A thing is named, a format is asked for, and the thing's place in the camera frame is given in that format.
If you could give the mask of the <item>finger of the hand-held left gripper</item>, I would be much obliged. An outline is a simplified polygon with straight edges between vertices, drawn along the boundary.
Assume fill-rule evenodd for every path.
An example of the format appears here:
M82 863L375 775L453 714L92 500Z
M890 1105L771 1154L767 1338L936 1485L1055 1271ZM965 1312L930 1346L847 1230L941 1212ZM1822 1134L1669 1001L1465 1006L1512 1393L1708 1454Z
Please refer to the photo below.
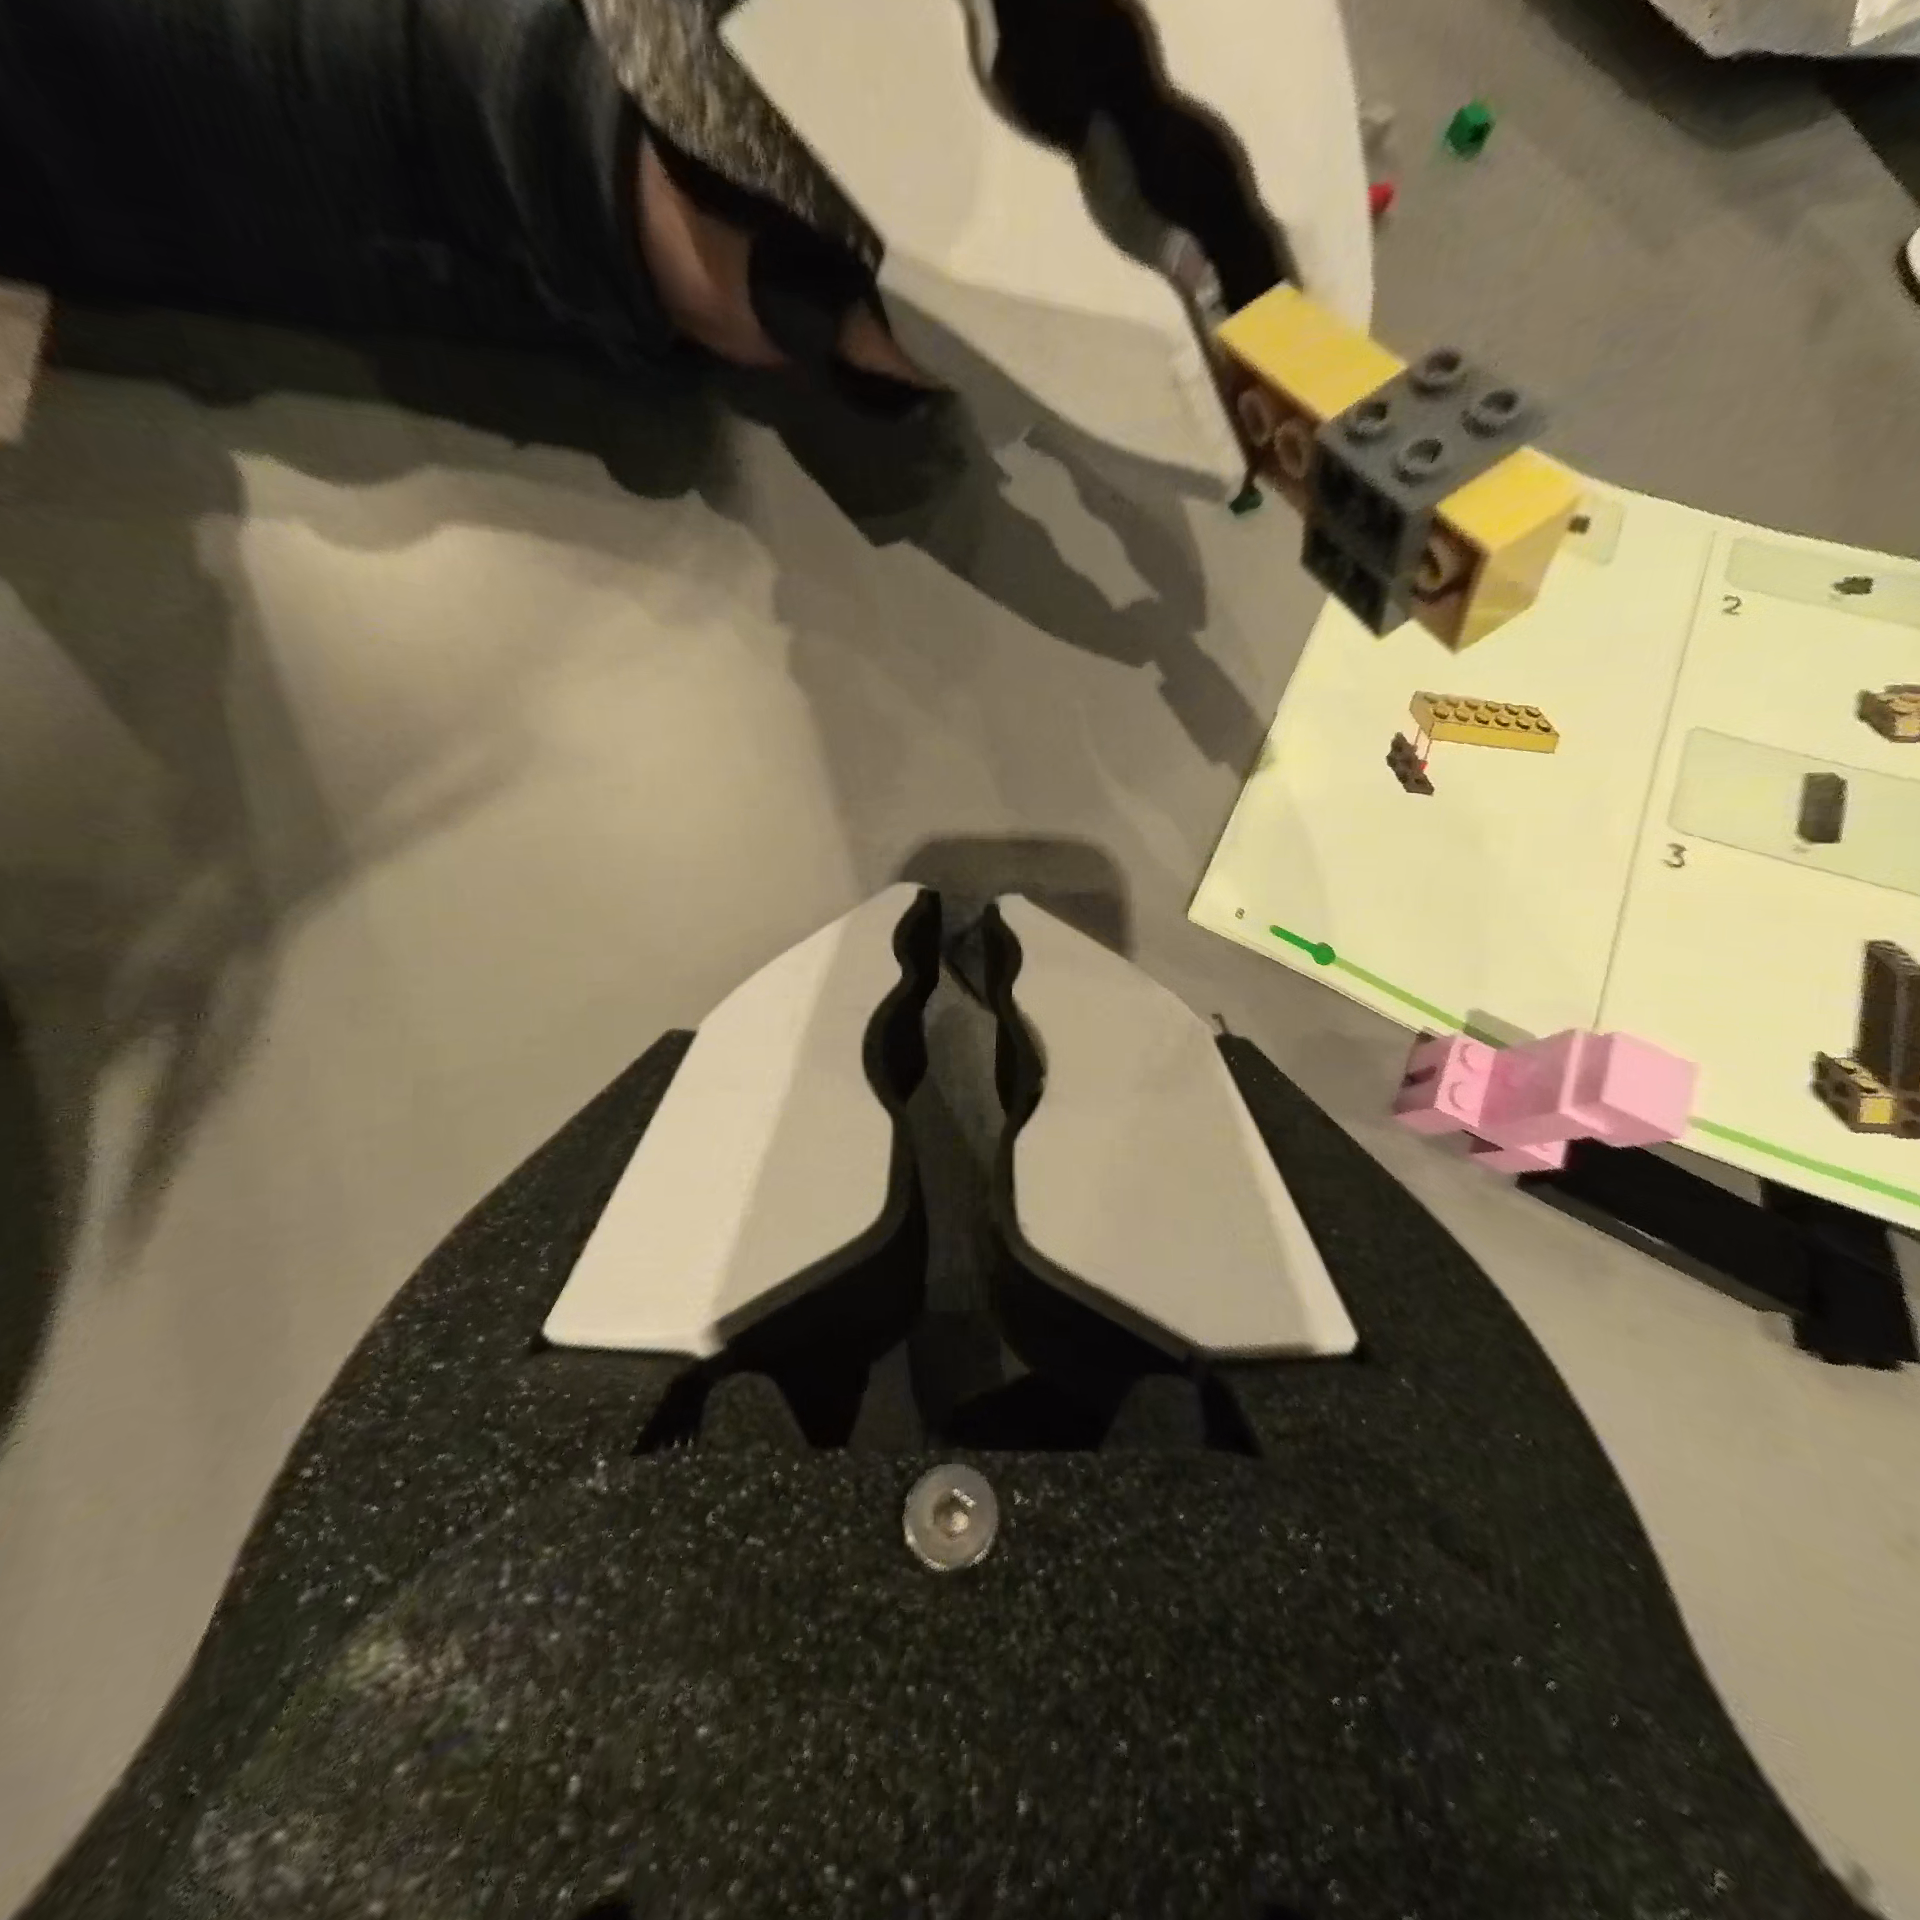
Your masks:
M1187 228L1228 314L1285 283L1373 322L1357 108L1340 4L1049 6L1049 146L1096 228L1159 275Z
M1243 483L1212 332L1049 146L1049 6L739 4L724 38L881 242L904 351L985 432L1049 420L1212 499Z

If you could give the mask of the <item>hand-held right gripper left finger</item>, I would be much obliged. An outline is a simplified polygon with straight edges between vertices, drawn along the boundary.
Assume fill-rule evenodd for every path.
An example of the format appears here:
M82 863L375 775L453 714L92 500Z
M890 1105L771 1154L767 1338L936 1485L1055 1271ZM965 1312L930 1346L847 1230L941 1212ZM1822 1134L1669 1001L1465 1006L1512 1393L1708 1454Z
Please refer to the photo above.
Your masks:
M714 1358L908 1220L943 906L885 887L708 1014L541 1328L559 1350Z

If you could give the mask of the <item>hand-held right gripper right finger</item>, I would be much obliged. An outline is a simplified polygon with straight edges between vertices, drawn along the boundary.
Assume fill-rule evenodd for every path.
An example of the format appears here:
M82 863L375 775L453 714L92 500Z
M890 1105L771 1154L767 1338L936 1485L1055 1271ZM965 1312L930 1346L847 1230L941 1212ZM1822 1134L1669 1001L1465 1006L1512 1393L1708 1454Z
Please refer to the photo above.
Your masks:
M1014 1259L1171 1358L1353 1358L1353 1318L1214 1030L1028 897L998 897L977 936Z

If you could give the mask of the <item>yellow and grey brick assembly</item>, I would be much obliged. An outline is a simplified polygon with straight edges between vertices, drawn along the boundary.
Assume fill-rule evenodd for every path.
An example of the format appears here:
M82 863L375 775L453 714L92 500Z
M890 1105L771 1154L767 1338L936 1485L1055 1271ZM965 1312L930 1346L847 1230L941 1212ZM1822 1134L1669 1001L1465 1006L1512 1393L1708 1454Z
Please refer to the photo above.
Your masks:
M1487 363L1459 353L1500 377ZM1312 434L1357 397L1373 393L1418 359L1404 363L1367 334L1291 287L1263 295L1218 328L1216 361L1224 395L1232 404L1232 418L1249 455L1251 477L1279 493L1294 510L1302 526L1302 544ZM1516 383L1512 385L1530 397L1540 410L1538 424L1526 440L1536 449L1534 440L1540 432L1542 408L1536 397Z

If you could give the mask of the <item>person's left forearm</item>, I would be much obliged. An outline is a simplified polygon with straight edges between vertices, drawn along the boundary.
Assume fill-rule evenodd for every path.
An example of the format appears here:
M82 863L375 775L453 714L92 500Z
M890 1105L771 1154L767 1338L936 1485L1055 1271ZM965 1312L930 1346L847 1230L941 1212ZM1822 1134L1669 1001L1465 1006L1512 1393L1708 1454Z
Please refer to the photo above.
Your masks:
M581 4L6 2L4 279L649 371L639 138Z

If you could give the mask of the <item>grey desk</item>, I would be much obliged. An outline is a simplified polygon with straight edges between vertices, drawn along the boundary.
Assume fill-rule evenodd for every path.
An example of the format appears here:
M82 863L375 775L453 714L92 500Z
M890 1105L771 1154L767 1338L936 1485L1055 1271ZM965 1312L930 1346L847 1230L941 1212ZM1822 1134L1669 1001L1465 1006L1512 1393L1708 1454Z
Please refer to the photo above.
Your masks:
M1916 1914L1916 1371L1383 1116L1377 1014L1187 922L1316 608L1292 536L1047 438L908 471L543 371L390 406L296 336L61 336L4 453L4 1914L198 1648L430 1250L667 1028L883 883L1059 889L1285 1069L1595 1418L1757 1758Z

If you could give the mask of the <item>person's left hand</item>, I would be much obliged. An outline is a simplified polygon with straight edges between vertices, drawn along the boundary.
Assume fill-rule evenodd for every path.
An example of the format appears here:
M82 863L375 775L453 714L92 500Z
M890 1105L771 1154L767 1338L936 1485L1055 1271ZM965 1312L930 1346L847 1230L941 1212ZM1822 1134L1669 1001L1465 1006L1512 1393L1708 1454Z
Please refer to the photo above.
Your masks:
M875 420L947 397L900 348L863 257L653 134L637 147L635 222L663 308L702 349L800 375Z

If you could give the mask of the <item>pink toy brick figure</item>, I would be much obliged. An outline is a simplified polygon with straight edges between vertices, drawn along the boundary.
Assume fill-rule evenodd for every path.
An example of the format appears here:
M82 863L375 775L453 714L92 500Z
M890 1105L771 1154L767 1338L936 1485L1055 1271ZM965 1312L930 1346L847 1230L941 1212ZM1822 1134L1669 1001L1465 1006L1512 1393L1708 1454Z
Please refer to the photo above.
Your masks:
M1463 1140L1473 1165L1522 1177L1561 1171L1577 1144L1679 1140L1696 1081L1689 1059L1618 1032L1567 1030L1522 1044L1424 1036L1391 1112L1412 1134Z

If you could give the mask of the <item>white paper bag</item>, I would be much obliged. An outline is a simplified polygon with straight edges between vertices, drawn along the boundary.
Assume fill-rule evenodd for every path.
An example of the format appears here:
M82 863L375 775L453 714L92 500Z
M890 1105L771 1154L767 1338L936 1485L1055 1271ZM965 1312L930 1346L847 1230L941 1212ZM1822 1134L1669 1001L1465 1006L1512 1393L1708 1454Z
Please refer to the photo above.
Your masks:
M1918 59L1918 2L1651 2L1649 6L1718 61Z

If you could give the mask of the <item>long black toy brick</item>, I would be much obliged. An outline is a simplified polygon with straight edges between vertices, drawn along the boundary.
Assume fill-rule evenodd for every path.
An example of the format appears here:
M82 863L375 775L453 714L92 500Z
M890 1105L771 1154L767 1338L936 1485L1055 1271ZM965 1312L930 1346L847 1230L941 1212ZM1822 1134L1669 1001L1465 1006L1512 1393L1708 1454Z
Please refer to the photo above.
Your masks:
M1589 1142L1514 1187L1740 1305L1795 1320L1818 1307L1808 1254L1779 1216L1657 1154Z

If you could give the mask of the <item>building instruction booklet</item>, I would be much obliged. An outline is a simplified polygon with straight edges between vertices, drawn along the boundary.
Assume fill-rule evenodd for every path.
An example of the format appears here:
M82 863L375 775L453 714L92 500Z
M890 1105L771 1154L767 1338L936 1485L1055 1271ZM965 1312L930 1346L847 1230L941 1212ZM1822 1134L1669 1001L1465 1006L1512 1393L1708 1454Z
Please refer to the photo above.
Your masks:
M1916 1230L1916 1138L1814 1093L1867 946L1916 955L1918 567L1595 489L1538 602L1451 653L1328 602L1189 916L1422 1032L1622 1032L1683 1146Z

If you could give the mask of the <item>tall black toy brick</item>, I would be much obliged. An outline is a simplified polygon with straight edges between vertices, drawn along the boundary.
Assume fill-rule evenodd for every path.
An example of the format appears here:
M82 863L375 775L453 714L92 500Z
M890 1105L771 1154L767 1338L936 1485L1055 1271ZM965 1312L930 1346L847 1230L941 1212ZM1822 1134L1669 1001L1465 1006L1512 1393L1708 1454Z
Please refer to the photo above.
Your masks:
M1906 1287L1887 1226L1853 1208L1763 1181L1763 1210L1798 1256L1797 1346L1830 1365L1899 1371L1918 1363Z

